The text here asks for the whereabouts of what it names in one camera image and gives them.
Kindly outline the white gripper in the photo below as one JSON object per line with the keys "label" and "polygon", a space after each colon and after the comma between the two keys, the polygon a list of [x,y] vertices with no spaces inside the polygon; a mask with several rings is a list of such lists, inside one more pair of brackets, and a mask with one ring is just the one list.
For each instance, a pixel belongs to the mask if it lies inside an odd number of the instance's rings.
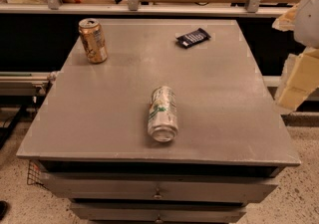
{"label": "white gripper", "polygon": [[272,28],[294,30],[294,39],[311,47],[288,55],[274,97],[280,112],[295,112],[319,88],[319,0],[300,0],[276,18]]}

